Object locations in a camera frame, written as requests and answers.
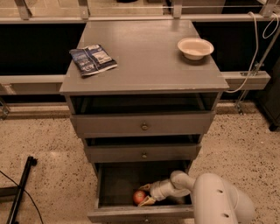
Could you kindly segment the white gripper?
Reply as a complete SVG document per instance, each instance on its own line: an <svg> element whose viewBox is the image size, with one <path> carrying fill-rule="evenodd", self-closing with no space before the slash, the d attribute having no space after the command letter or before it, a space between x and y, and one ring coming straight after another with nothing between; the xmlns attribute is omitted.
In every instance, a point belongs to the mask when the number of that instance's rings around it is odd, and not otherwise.
<svg viewBox="0 0 280 224"><path fill-rule="evenodd" d="M139 207L152 206L156 201L161 201L166 199L166 184L167 180L157 181L151 184L142 185L139 190L150 192L150 196L146 196L139 204Z"/></svg>

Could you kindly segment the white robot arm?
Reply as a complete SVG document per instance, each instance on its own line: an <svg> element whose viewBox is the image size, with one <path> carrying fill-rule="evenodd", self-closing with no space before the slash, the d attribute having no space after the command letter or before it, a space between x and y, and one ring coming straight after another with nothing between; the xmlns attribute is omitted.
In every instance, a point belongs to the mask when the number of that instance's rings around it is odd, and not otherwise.
<svg viewBox="0 0 280 224"><path fill-rule="evenodd" d="M214 173L191 178L183 171L173 171L168 179L143 185L139 190L149 193L136 203L139 207L167 197L190 195L195 224L249 224L256 216L251 198Z"/></svg>

